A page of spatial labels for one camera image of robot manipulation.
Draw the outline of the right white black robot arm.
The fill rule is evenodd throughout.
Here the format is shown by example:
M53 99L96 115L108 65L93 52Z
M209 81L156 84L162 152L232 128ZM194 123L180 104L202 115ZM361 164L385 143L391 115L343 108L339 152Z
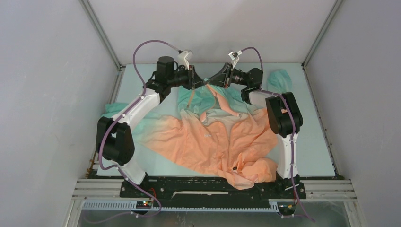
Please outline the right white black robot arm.
M262 89L263 71L252 68L248 72L235 69L231 63L207 80L210 85L228 88L231 84L243 85L241 98L247 104L262 106L265 103L268 120L274 134L279 138L278 175L281 181L275 184L275 192L279 197L286 198L294 191L293 184L288 179L299 177L296 166L296 141L303 125L296 99L291 92L283 94Z

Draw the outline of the teal and orange jacket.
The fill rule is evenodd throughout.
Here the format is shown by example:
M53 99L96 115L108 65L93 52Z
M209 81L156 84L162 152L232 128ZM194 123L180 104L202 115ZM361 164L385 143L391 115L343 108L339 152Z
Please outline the teal and orange jacket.
M125 106L111 105L103 117ZM236 189L279 178L279 162L267 155L279 145L266 107L247 104L239 91L206 84L170 94L132 130L133 141L173 163L223 177Z

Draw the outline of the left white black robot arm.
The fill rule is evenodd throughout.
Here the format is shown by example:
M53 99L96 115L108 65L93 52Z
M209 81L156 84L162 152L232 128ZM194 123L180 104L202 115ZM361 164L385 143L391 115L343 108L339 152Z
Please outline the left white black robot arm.
M102 170L116 168L123 178L132 183L131 191L138 197L149 192L144 181L146 172L134 159L135 145L132 130L155 107L162 103L173 87L196 89L204 85L193 65L190 54L181 52L175 60L169 56L158 59L156 70L144 83L139 96L112 117L101 117L97 123L96 151Z

